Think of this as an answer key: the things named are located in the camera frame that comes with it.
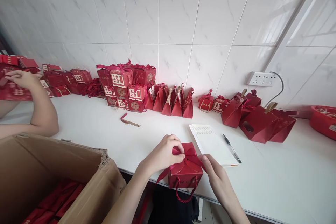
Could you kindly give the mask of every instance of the person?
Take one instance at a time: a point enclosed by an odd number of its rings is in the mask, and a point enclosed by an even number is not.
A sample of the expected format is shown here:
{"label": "person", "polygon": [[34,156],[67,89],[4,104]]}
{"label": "person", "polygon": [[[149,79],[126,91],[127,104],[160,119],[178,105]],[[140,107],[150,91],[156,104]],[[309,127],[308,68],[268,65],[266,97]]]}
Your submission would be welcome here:
{"label": "person", "polygon": [[[177,146],[181,152],[173,155],[172,149]],[[131,224],[141,195],[150,177],[162,169],[185,158],[180,139],[174,134],[165,135],[154,150],[138,165],[128,185],[105,217],[103,224]],[[219,203],[227,211],[234,224],[249,224],[238,198],[224,168],[209,154],[200,156],[209,177],[211,188]]]}
{"label": "person", "polygon": [[[6,73],[6,79],[30,91],[34,111],[30,124],[0,124],[0,139],[14,134],[31,133],[51,137],[59,131],[56,109],[45,88],[41,85],[39,74],[25,71]],[[0,119],[18,105],[19,101],[0,101]]]}

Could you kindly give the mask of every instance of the white table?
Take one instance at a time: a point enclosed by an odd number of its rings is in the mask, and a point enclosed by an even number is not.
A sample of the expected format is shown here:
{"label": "white table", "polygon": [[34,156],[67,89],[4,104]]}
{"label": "white table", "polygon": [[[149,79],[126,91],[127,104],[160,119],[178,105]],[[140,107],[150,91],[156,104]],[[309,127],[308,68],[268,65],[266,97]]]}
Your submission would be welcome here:
{"label": "white table", "polygon": [[[73,94],[52,101],[60,124],[55,138],[108,149],[117,166],[130,174],[165,134],[194,142],[188,124],[210,124],[228,137],[242,160],[226,170],[247,213],[274,223],[336,223],[336,142],[311,129],[307,120],[298,119],[284,143],[261,144],[248,140],[239,128],[223,125],[220,114],[204,113],[196,106],[192,119],[151,110],[128,112],[125,119],[140,124],[138,128],[122,123],[120,117],[127,111],[108,107],[103,99]],[[32,103],[22,102],[0,123],[29,123],[32,111]],[[218,203],[206,173],[195,194]]]}

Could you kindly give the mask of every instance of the black pen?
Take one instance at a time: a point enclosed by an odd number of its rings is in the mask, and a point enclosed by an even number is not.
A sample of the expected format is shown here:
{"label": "black pen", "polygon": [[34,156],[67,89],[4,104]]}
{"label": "black pen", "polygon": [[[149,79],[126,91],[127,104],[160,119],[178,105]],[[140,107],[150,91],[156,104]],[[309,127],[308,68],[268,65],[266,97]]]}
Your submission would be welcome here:
{"label": "black pen", "polygon": [[227,144],[231,147],[231,150],[232,150],[234,156],[236,157],[238,163],[242,163],[241,160],[240,160],[240,158],[238,157],[237,153],[235,152],[234,148],[233,148],[232,145],[230,144],[229,140],[226,138],[226,136],[225,136],[224,134],[223,134],[223,136],[224,136],[224,139],[225,139],[225,141],[227,142]]}

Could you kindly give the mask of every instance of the power socket panel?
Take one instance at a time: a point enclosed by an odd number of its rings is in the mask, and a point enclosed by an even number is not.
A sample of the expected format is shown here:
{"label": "power socket panel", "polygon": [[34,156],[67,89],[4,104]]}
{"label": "power socket panel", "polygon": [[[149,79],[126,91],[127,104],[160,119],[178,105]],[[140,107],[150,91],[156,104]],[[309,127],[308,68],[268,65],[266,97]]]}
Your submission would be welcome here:
{"label": "power socket panel", "polygon": [[274,73],[252,72],[247,85],[273,87],[279,77]]}

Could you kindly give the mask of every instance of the wall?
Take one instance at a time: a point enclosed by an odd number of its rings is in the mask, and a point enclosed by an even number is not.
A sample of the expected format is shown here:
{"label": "wall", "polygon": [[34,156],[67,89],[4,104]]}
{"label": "wall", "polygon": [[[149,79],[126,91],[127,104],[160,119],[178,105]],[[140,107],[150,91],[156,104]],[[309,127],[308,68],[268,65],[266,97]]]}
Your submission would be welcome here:
{"label": "wall", "polygon": [[[157,67],[159,82],[229,98],[262,71],[300,0],[0,0],[2,32],[18,53],[65,69]],[[336,106],[335,0],[316,0],[274,69],[279,107]],[[266,103],[281,90],[255,87]]]}

